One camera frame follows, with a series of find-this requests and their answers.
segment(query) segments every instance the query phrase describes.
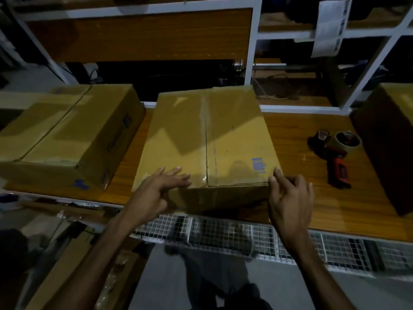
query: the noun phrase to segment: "barcode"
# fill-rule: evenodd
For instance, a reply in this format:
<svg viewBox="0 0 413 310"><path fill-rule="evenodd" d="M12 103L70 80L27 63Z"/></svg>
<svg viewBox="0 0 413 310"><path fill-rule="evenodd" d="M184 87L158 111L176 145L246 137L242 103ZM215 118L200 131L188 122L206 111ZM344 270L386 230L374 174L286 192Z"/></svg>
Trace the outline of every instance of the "barcode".
<svg viewBox="0 0 413 310"><path fill-rule="evenodd" d="M265 174L265 164L262 158L252 158L252 167L257 174Z"/></svg>

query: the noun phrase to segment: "gray floor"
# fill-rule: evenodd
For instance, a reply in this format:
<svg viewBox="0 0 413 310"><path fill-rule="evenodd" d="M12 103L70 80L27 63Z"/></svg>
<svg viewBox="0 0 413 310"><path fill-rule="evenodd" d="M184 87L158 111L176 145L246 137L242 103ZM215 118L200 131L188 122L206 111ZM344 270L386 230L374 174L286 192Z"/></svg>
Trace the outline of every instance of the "gray floor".
<svg viewBox="0 0 413 310"><path fill-rule="evenodd" d="M129 310L192 309L202 277L224 293L255 283L274 310L314 309L296 266L182 248L171 255L166 253L170 248L165 248L156 245L152 250ZM413 309L413 283L333 276L358 309ZM223 306L223 300L218 298L217 305Z"/></svg>

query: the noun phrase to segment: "white metal frame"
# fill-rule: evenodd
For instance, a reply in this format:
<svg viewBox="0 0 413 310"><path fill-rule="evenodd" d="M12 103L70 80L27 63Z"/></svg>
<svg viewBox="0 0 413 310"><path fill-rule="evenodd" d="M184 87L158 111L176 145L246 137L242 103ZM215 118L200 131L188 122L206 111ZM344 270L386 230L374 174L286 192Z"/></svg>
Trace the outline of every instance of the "white metal frame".
<svg viewBox="0 0 413 310"><path fill-rule="evenodd" d="M9 0L11 8L16 5L14 0ZM111 6L106 8L94 9L75 9L75 10L59 10L59 11L43 11L28 14L16 14L16 20L27 32L28 36L34 41L35 45L45 55L49 62L49 66L69 84L69 80L65 77L61 68L54 62L43 46L36 39L34 34L28 28L26 22L34 20L56 20L56 19L79 19L88 17L111 17L111 16L126 16L126 15L146 15L146 14L162 14L162 13L177 13L190 11L211 11L222 9L242 9L252 8L250 41L248 45L248 56L245 63L245 85L251 83L252 69L254 65L254 54L256 42L258 40L273 40L273 39L297 39L301 41L314 41L314 30L307 31L276 31L276 32L260 32L259 20L261 15L262 0L201 0L188 2L174 2L163 4L144 4L144 5L129 5L129 6ZM380 66L384 58L394 47L395 43L401 36L413 36L413 28L409 27L410 21L413 18L413 6L411 6L400 22L394 28L362 28L351 29L345 28L344 38L362 38L362 37L386 37L380 48L374 54L359 80L346 93L343 102L339 107L313 107L313 106L286 106L286 105L261 105L263 112L279 112L279 113L309 113L309 114L337 114L348 115L351 112L351 105L356 97L360 94L366 83L370 80L376 69ZM153 108L154 102L145 102L146 107Z"/></svg>

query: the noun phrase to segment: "metal grid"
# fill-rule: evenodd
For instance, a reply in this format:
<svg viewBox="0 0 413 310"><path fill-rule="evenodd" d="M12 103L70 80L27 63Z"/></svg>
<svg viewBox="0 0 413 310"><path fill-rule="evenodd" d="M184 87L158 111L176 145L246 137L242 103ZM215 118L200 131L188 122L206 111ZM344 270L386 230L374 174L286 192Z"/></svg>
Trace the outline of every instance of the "metal grid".
<svg viewBox="0 0 413 310"><path fill-rule="evenodd" d="M363 239L318 231L310 231L309 235L318 255L330 271L369 277L378 275L373 271ZM149 242L168 243L289 265L296 264L275 229L266 224L246 224L185 215L161 215L158 219L139 227L131 236ZM373 242L384 266L384 270L380 272L387 275L411 274L413 244L384 240Z"/></svg>

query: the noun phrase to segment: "wooden tabletop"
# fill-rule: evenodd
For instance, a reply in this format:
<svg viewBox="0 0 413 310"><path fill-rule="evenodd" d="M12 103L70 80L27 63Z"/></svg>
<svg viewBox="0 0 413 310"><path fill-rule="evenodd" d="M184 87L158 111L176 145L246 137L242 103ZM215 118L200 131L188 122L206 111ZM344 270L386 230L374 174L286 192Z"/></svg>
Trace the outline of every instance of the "wooden tabletop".
<svg viewBox="0 0 413 310"><path fill-rule="evenodd" d="M10 191L31 192L71 199L123 205L131 196L132 183L142 154L153 111L147 114L106 191L76 188L48 190L8 183ZM331 133L354 131L347 116L324 114L264 113L278 159L285 174L303 174L314 184L316 201L310 228L343 234L413 242L413 219L399 217L387 199L364 150L345 158L351 189L340 190L327 183L326 161L307 147L307 137L319 129ZM268 224L266 205L237 211L208 213L247 222Z"/></svg>

